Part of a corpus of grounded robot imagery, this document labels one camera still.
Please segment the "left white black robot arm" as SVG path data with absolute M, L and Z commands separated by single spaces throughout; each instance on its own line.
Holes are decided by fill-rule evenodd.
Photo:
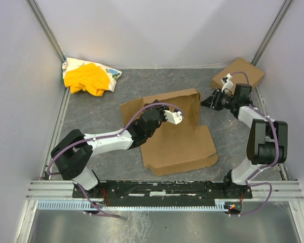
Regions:
M 83 134 L 79 129 L 72 130 L 51 151 L 51 163 L 56 165 L 63 180 L 72 180 L 89 191 L 100 184 L 98 177 L 90 170 L 87 163 L 90 158 L 114 151 L 129 150 L 141 146 L 151 138 L 163 122 L 169 122 L 177 113 L 168 106 L 158 105 L 147 108 L 138 119 L 114 132 L 103 134 Z

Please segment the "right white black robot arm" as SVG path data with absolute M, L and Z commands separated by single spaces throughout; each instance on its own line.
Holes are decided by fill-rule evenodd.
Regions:
M 201 102 L 202 107 L 212 110 L 229 110 L 250 129 L 246 158 L 228 172 L 221 186 L 224 195 L 231 198 L 245 193 L 254 177 L 287 158 L 288 124 L 265 116 L 253 106 L 251 90 L 247 84 L 236 84 L 233 94 L 227 88 L 215 89 Z

